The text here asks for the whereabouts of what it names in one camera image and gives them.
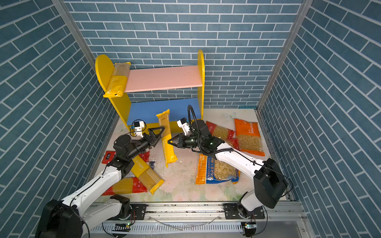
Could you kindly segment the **yellow spaghetti bag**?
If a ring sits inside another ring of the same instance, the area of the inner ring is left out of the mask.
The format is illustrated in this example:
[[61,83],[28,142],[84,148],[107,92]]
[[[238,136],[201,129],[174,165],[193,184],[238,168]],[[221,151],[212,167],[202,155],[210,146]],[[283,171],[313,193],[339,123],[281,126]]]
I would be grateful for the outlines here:
[[116,63],[110,81],[106,88],[104,98],[122,97],[126,89],[130,74],[131,63]]
[[162,133],[162,147],[165,159],[165,165],[168,167],[169,164],[176,162],[178,159],[174,153],[174,148],[172,145],[168,143],[168,140],[172,138],[171,128],[170,128],[170,110],[157,114],[158,123],[161,127],[164,127],[164,131]]
[[164,180],[140,156],[133,158],[133,162],[132,173],[151,194],[154,194],[163,185]]

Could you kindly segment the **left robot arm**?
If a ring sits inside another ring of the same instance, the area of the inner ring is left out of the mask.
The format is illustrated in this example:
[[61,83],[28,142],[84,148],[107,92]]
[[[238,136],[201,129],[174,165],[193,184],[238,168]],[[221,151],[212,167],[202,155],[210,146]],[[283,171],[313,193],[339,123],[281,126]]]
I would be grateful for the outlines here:
[[103,172],[79,190],[61,200],[53,199],[44,206],[35,236],[81,238],[109,218],[133,218],[130,200],[118,194],[111,196],[103,205],[94,208],[90,206],[129,172],[151,193],[163,184],[164,180],[145,161],[140,160],[140,154],[154,148],[161,140],[164,130],[164,127],[148,129],[148,133],[143,133],[139,140],[133,140],[128,134],[118,137],[113,145],[116,155]]

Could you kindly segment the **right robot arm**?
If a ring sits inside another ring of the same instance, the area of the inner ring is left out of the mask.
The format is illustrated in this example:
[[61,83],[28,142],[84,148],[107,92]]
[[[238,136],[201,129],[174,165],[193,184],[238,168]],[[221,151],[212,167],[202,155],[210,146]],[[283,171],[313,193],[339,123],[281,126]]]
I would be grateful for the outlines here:
[[249,218],[260,207],[274,208],[286,192],[287,180],[273,159],[263,161],[234,149],[224,140],[212,136],[202,120],[192,122],[190,131],[181,133],[168,144],[177,148],[198,148],[207,157],[227,163],[254,181],[254,189],[246,192],[235,209],[243,218]]

